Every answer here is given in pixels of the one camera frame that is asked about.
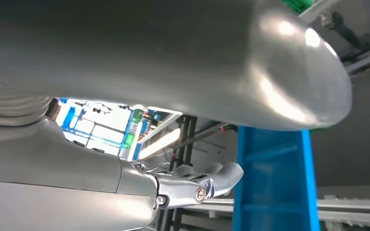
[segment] screw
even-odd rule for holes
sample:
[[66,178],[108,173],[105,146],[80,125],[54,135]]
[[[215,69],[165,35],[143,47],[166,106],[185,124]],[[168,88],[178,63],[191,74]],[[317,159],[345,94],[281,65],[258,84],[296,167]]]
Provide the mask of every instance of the screw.
[[155,203],[157,203],[157,205],[163,205],[165,204],[166,201],[167,199],[165,199],[165,197],[158,196],[157,199],[155,200]]
[[200,188],[197,190],[196,199],[198,203],[201,203],[203,200],[205,200],[205,196],[206,196],[205,189]]

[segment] fluorescent light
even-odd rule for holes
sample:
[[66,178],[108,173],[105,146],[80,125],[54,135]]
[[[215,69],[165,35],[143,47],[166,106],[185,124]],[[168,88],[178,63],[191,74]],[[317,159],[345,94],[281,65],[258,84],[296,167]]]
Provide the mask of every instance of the fluorescent light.
[[144,159],[147,156],[154,154],[156,151],[161,150],[165,148],[166,146],[170,145],[171,143],[175,142],[177,139],[179,139],[179,136],[181,134],[181,129],[177,128],[174,131],[168,133],[152,145],[144,148],[140,154],[138,159]]

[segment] blue panel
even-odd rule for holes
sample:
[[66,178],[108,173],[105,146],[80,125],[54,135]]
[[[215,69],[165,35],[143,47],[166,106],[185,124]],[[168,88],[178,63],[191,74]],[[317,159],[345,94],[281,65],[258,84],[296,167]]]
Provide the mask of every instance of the blue panel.
[[62,103],[67,103],[67,99],[66,98],[60,98],[59,101],[62,102]]
[[239,127],[235,231],[319,231],[310,134]]
[[138,157],[140,156],[141,148],[143,147],[143,144],[138,143],[135,147],[134,156],[132,157],[132,160],[138,160]]
[[76,113],[76,108],[70,107],[69,112],[67,113],[66,118],[63,121],[62,127],[64,128],[70,127],[71,120],[73,119],[75,113]]
[[134,118],[134,111],[131,112],[130,119],[128,120],[127,126],[125,127],[124,138],[122,139],[122,142],[121,142],[122,148],[127,148],[127,145],[125,144],[125,142],[127,141],[128,135],[130,134],[130,127],[131,127],[133,118]]

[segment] green component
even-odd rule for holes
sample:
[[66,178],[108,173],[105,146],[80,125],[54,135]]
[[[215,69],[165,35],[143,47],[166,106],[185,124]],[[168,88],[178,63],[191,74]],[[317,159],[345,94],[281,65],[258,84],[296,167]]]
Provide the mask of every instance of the green component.
[[134,110],[134,116],[132,117],[133,123],[139,123],[144,117],[144,112],[142,110]]
[[128,134],[127,139],[125,141],[125,145],[127,146],[127,148],[131,148],[132,143],[134,142],[134,137],[135,135]]
[[303,13],[307,8],[313,5],[313,0],[283,0],[283,2],[297,14]]

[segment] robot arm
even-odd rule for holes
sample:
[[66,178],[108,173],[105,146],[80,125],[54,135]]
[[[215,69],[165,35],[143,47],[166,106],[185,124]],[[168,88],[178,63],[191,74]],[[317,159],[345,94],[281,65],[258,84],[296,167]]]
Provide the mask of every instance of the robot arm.
[[182,177],[135,169],[116,156],[69,142],[49,119],[0,126],[0,230],[130,230],[159,208],[197,205],[243,175]]

